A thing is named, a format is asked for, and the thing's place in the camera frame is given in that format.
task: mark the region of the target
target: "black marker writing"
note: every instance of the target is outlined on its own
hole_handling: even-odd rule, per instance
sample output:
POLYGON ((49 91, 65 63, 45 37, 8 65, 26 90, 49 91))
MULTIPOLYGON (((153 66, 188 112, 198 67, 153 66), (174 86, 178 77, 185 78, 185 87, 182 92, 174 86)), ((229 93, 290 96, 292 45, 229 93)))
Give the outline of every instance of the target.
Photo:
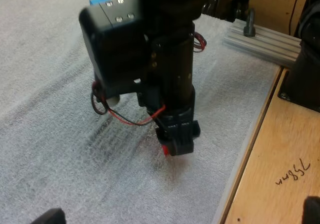
POLYGON ((296 169, 296 166, 295 166, 295 164, 293 165, 293 168, 294 168, 294 171, 297 173, 297 172, 302 172, 302 174, 301 174, 301 176, 303 176, 304 174, 305 174, 305 172, 304 171, 302 171, 301 169, 296 169))
POLYGON ((282 184, 282 180, 281 180, 281 179, 279 179, 279 182, 278 182, 278 183, 276 182, 275 184, 277 184, 277 185, 282 184))
POLYGON ((302 165, 303 170, 305 170, 305 171, 306 171, 306 170, 308 170, 308 169, 309 169, 309 167, 310 167, 310 163, 309 163, 308 167, 307 167, 307 168, 305 168, 304 164, 302 163, 301 158, 299 158, 299 160, 300 160, 300 162, 301 162, 301 165, 302 165))
POLYGON ((296 174, 293 174, 291 170, 288 171, 289 175, 293 176, 293 180, 298 180, 298 176, 296 174))

